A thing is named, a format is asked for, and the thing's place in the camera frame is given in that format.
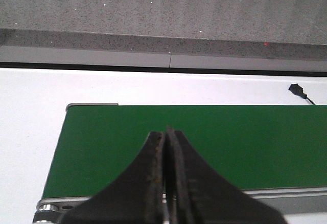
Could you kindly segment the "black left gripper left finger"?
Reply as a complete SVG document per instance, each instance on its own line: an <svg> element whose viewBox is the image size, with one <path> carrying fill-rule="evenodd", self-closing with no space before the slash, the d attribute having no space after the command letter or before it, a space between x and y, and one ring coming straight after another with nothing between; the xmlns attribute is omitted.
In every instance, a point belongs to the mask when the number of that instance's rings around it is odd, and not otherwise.
<svg viewBox="0 0 327 224"><path fill-rule="evenodd" d="M60 223L162 223L163 132L150 132L133 162L106 188L68 211Z"/></svg>

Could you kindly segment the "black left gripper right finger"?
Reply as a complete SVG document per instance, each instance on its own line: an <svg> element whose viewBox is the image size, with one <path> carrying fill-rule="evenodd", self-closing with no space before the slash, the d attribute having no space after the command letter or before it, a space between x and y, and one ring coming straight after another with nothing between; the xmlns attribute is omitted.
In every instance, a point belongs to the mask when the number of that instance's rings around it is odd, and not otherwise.
<svg viewBox="0 0 327 224"><path fill-rule="evenodd" d="M181 130L167 128L165 156L171 223L286 223L219 175Z"/></svg>

